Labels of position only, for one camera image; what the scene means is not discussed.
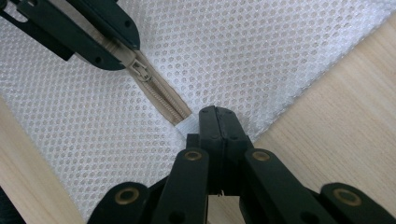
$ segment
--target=honeycomb mesh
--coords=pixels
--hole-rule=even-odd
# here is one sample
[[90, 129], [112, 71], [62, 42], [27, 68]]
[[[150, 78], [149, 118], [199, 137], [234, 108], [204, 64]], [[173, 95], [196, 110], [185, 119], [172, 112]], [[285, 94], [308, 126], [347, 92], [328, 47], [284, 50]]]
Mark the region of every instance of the honeycomb mesh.
[[[142, 51], [194, 113], [228, 107], [256, 139], [395, 1], [119, 1]], [[0, 94], [79, 211], [166, 176], [184, 139], [125, 71], [68, 63], [0, 19]]]

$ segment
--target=white mesh fabric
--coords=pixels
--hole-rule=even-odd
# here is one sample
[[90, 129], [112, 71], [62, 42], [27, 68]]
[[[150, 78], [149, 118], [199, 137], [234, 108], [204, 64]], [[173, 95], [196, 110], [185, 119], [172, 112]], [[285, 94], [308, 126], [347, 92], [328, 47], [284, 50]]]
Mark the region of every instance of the white mesh fabric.
[[253, 140], [396, 1], [136, 1], [146, 53], [191, 107], [230, 108]]
[[[253, 138], [396, 1], [119, 1], [194, 113], [228, 107]], [[129, 180], [167, 175], [184, 141], [125, 71], [68, 63], [0, 19], [0, 94], [88, 218]]]

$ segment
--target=black clamp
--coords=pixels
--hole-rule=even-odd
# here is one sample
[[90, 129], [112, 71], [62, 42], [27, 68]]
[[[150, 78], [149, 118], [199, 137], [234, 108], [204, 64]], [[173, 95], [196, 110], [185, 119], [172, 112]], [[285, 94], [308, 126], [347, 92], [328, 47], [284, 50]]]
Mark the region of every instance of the black clamp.
[[210, 106], [199, 119], [200, 133], [188, 136], [168, 177], [150, 188], [117, 185], [89, 223], [203, 224], [208, 194], [240, 196], [250, 224], [396, 223], [349, 185], [328, 184], [320, 194], [306, 189], [274, 153], [253, 147], [233, 111]]
[[[77, 26], [48, 0], [10, 0], [28, 19], [17, 21], [4, 9], [8, 0], [0, 0], [0, 16], [8, 20], [40, 44], [64, 60], [77, 53], [89, 63], [105, 70], [121, 70], [124, 65], [90, 35]], [[98, 31], [109, 39], [117, 39], [129, 49], [139, 49], [140, 39], [134, 21], [116, 1], [67, 0]]]

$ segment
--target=zipper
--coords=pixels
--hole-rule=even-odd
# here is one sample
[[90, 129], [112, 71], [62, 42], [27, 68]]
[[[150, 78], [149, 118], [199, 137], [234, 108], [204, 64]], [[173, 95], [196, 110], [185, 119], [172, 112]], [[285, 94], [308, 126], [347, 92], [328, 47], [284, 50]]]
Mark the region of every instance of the zipper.
[[131, 50], [117, 40], [102, 38], [102, 45], [118, 58], [157, 110], [173, 125], [191, 115], [175, 90], [158, 74], [140, 50]]

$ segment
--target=zipper tape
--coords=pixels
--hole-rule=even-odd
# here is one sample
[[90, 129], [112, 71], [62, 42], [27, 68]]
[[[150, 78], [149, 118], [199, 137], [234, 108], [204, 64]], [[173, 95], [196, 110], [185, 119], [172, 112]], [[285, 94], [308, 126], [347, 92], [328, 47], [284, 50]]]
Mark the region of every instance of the zipper tape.
[[191, 110], [180, 98], [175, 90], [159, 75], [140, 50], [130, 50], [117, 40], [103, 38], [102, 45], [110, 51], [129, 71], [137, 85], [146, 94], [157, 110], [184, 136], [188, 130], [186, 124], [192, 125], [191, 131], [196, 130], [198, 119], [191, 116]]

